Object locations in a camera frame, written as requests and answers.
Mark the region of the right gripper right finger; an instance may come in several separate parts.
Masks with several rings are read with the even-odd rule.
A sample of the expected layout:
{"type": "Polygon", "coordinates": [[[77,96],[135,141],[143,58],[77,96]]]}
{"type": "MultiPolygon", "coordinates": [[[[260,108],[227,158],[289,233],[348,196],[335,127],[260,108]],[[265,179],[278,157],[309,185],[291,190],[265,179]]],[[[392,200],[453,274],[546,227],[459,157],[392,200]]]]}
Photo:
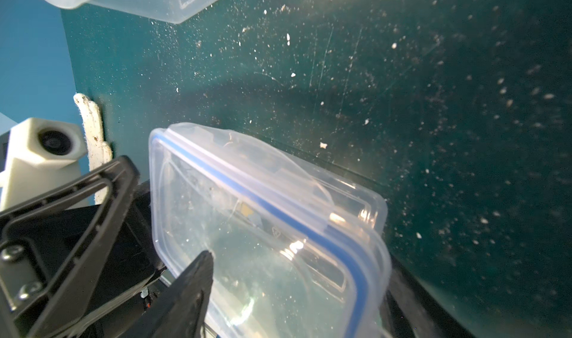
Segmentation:
{"type": "Polygon", "coordinates": [[[472,337],[395,258],[379,312],[386,337],[472,337]]]}

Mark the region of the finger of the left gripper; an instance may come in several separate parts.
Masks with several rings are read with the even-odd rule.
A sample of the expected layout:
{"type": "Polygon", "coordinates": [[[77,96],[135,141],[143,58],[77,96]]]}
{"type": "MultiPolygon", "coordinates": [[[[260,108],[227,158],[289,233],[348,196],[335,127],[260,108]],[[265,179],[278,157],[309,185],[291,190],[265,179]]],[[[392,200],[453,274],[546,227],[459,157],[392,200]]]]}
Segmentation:
{"type": "Polygon", "coordinates": [[[88,315],[138,181],[121,156],[1,212],[2,337],[58,337],[88,315]]]}

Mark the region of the small clear lunch box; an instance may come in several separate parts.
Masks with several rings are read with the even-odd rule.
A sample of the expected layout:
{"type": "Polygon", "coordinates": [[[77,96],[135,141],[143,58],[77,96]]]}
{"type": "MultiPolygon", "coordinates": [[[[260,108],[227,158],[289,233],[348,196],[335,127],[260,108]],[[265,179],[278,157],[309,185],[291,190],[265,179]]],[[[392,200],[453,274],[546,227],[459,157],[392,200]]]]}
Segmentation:
{"type": "Polygon", "coordinates": [[[175,276],[214,259],[217,337],[380,337],[385,199],[257,138],[195,123],[149,138],[154,248],[175,276]]]}

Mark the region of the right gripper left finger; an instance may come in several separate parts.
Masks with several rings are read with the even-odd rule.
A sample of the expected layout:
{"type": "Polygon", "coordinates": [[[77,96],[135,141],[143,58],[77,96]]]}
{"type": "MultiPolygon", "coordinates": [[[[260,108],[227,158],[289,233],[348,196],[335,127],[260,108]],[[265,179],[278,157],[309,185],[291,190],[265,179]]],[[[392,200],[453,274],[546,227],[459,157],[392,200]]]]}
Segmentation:
{"type": "Polygon", "coordinates": [[[123,337],[199,337],[213,285],[214,258],[203,251],[123,337]]]}

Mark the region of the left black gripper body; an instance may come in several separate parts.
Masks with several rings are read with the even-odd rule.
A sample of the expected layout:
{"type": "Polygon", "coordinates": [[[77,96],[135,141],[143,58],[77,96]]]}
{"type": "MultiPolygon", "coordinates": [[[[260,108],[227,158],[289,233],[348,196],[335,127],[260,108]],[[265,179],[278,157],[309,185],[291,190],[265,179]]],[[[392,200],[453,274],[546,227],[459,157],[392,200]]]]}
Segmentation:
{"type": "Polygon", "coordinates": [[[100,321],[120,314],[122,306],[152,284],[165,269],[153,248],[150,217],[150,185],[136,187],[129,211],[108,257],[104,272],[80,323],[58,337],[101,337],[100,321]]]}

